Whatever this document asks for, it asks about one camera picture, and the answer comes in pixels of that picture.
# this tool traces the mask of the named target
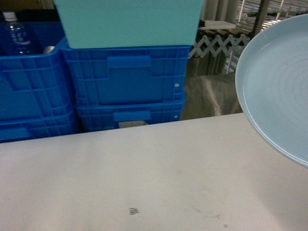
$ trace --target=plastic bottle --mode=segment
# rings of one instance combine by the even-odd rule
[[[27,34],[25,27],[17,22],[14,12],[3,12],[7,21],[5,33],[11,43],[14,55],[34,54],[33,44]]]

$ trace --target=blue plastic crate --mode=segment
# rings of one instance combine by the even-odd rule
[[[184,94],[190,46],[61,49],[79,106],[167,103]]]
[[[0,143],[80,133],[79,118],[73,108],[70,113],[40,119],[0,121]]]
[[[120,123],[137,121],[158,124],[179,121],[185,99],[172,103],[145,103],[97,107],[77,106],[85,131],[119,128]]]
[[[38,54],[9,56],[5,23],[0,24],[0,121],[65,115],[75,93],[59,49],[64,36],[61,23],[23,24]],[[46,46],[56,48],[42,54]]]

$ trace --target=stacked crates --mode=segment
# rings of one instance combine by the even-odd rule
[[[55,0],[85,131],[180,120],[204,0]]]
[[[74,88],[59,49],[61,23],[23,23],[35,55],[10,55],[0,24],[0,142],[78,133]],[[43,54],[44,47],[55,49]]]
[[[190,46],[62,50],[86,131],[180,119]]]

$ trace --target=teal plastic bin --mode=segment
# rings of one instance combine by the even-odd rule
[[[54,0],[70,48],[193,45],[204,0]]]

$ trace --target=white table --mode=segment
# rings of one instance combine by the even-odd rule
[[[306,231],[307,192],[243,114],[0,144],[1,231]]]

